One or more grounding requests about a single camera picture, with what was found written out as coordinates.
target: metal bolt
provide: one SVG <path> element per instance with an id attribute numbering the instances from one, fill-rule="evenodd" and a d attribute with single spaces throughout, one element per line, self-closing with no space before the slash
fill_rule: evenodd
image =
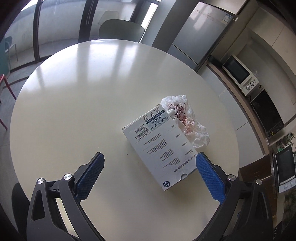
<path id="1" fill-rule="evenodd" d="M 256 183 L 257 183 L 258 185 L 261 185 L 261 184 L 262 184 L 262 181 L 261 181 L 260 179 L 257 179 L 257 180 L 256 180 Z"/>
<path id="2" fill-rule="evenodd" d="M 38 180 L 37 180 L 37 183 L 38 184 L 41 184 L 41 183 L 43 183 L 44 182 L 44 179 L 43 178 L 39 178 Z"/>
<path id="3" fill-rule="evenodd" d="M 228 180 L 230 181 L 234 181 L 236 179 L 236 177 L 234 175 L 229 175 L 228 176 Z"/>
<path id="4" fill-rule="evenodd" d="M 66 175 L 64 176 L 64 179 L 65 179 L 65 180 L 70 180 L 70 179 L 71 179 L 71 177 L 72 177 L 72 175 L 71 175 L 71 174 L 66 174 Z"/>

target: round white table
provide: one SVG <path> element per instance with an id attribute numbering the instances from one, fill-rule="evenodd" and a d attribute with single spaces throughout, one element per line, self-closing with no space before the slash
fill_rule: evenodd
<path id="1" fill-rule="evenodd" d="M 25 194 L 31 198 L 38 178 L 59 180 L 101 152 L 105 167 L 81 205 L 107 241 L 193 240 L 219 202 L 198 171 L 162 191 L 121 130 L 162 98 L 183 94 L 210 134 L 203 151 L 237 175 L 237 139 L 225 107 L 178 59 L 123 40 L 54 54 L 28 78 L 12 113 L 11 156 Z"/>

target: refrigerator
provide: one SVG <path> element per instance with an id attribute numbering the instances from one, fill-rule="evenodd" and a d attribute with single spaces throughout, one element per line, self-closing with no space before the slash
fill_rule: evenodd
<path id="1" fill-rule="evenodd" d="M 199 2 L 168 50 L 168 54 L 198 71 L 232 22 L 232 15 Z"/>

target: white box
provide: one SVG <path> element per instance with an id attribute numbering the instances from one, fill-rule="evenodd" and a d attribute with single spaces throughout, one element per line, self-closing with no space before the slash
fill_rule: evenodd
<path id="1" fill-rule="evenodd" d="M 122 130 L 163 190 L 196 169 L 197 151 L 160 104 Z"/>

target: crumpled plastic bag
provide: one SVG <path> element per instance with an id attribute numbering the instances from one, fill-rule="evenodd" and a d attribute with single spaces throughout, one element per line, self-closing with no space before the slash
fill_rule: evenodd
<path id="1" fill-rule="evenodd" d="M 196 120 L 186 95 L 165 97 L 160 104 L 174 119 L 194 148 L 209 144 L 210 135 L 207 129 Z"/>

